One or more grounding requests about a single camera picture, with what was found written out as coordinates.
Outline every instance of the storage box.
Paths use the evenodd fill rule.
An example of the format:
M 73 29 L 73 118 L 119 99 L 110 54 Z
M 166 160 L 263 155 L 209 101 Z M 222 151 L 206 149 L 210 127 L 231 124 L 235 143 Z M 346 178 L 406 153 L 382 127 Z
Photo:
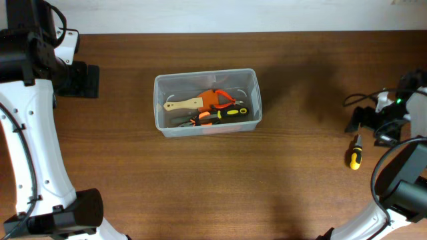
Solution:
M 222 89 L 233 98 L 243 101 L 249 109 L 245 117 L 223 119 L 221 124 L 212 126 L 177 127 L 171 120 L 176 117 L 196 116 L 197 109 L 176 109 L 166 111 L 166 102 L 185 101 L 197 97 L 209 89 Z M 220 104 L 228 100 L 220 97 Z M 214 133 L 251 131 L 262 119 L 260 88 L 252 69 L 207 71 L 199 73 L 180 73 L 160 75 L 154 83 L 155 126 L 165 137 L 183 137 Z

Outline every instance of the beige handle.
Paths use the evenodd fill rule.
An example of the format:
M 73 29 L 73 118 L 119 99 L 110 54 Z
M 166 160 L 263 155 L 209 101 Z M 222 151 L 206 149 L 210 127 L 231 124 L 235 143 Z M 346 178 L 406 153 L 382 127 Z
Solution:
M 195 97 L 186 101 L 166 102 L 163 104 L 163 107 L 166 111 L 175 109 L 198 109 L 199 107 L 203 107 L 203 99 L 201 97 Z

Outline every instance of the white backdrop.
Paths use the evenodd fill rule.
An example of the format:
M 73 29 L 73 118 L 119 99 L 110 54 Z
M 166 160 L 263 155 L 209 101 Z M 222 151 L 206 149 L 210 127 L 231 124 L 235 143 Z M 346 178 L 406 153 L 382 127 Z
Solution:
M 81 33 L 427 29 L 427 5 L 422 3 L 393 5 L 393 0 L 48 0 L 48 2 L 65 14 L 70 28 L 78 29 Z M 0 17 L 0 21 L 5 24 L 2 18 L 4 19 L 4 14 Z

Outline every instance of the brown tabletop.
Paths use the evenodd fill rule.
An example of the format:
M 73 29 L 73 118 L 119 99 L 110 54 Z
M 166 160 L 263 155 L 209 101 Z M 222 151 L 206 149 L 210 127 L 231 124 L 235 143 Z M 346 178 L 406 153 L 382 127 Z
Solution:
M 363 129 L 361 168 L 344 164 L 353 107 L 343 98 L 427 67 L 426 43 L 427 31 L 81 36 L 75 58 L 101 67 L 99 98 L 58 97 L 65 167 L 76 190 L 101 191 L 105 217 L 134 240 L 315 239 L 372 200 L 386 150 Z M 156 76 L 239 68 L 260 84 L 255 131 L 167 139 L 156 129 Z M 4 137 L 0 146 L 4 221 L 15 183 Z M 385 239 L 425 238 L 421 221 Z

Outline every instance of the yellow screwdriver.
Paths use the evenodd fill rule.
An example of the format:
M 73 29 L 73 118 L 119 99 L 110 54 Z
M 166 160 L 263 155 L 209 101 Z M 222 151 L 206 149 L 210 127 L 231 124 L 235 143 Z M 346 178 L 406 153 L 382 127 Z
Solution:
M 353 147 L 352 162 L 350 163 L 350 167 L 353 170 L 357 170 L 359 169 L 361 163 L 362 163 L 362 137 L 358 134 L 358 140 L 356 141 L 356 144 L 354 144 L 354 147 Z

